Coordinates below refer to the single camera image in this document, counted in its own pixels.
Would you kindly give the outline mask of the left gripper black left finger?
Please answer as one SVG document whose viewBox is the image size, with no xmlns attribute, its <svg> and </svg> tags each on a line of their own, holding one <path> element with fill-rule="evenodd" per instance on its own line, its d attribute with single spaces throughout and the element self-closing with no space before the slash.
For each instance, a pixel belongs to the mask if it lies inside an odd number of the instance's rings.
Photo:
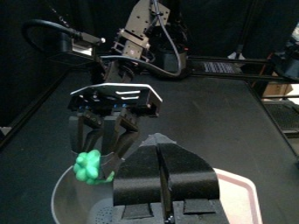
<svg viewBox="0 0 299 224">
<path fill-rule="evenodd" d="M 149 135 L 120 165 L 113 181 L 113 224 L 165 224 L 172 202 L 158 147 L 169 142 L 160 133 Z"/>
</svg>

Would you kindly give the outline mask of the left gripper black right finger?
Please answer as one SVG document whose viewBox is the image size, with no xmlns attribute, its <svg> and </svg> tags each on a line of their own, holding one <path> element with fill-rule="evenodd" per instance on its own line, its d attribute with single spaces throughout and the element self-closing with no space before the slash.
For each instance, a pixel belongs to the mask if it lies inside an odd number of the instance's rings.
<svg viewBox="0 0 299 224">
<path fill-rule="evenodd" d="M 174 224 L 229 224 L 210 165 L 162 134 L 154 135 Z"/>
</svg>

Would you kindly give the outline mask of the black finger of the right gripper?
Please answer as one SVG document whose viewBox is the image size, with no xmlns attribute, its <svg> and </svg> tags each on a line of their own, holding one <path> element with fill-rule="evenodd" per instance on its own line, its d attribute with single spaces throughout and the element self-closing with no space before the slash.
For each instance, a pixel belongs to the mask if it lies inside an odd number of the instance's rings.
<svg viewBox="0 0 299 224">
<path fill-rule="evenodd" d="M 102 135 L 102 119 L 90 111 L 77 113 L 77 153 L 89 152 Z"/>
<path fill-rule="evenodd" d="M 138 136 L 137 117 L 126 108 L 113 110 L 104 118 L 100 148 L 100 177 L 117 170 L 122 157 Z"/>
</svg>

